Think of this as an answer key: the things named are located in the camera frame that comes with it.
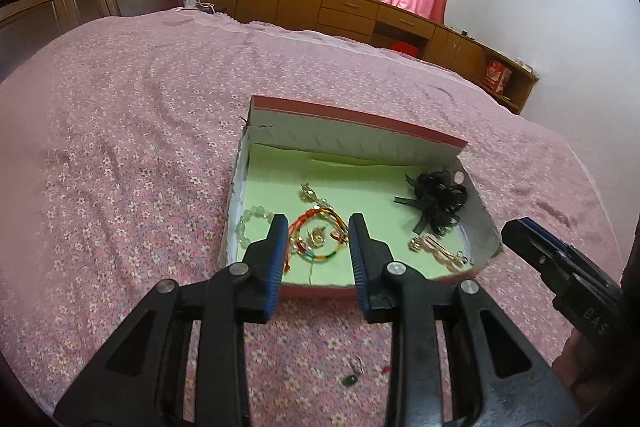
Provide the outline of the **right hand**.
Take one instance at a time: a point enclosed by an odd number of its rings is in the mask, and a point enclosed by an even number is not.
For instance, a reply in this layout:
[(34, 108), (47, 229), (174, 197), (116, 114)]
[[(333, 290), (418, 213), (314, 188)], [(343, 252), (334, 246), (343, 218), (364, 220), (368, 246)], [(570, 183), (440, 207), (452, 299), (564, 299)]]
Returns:
[(552, 369), (585, 417), (614, 419), (639, 412), (639, 353), (626, 346), (599, 350), (573, 329)]

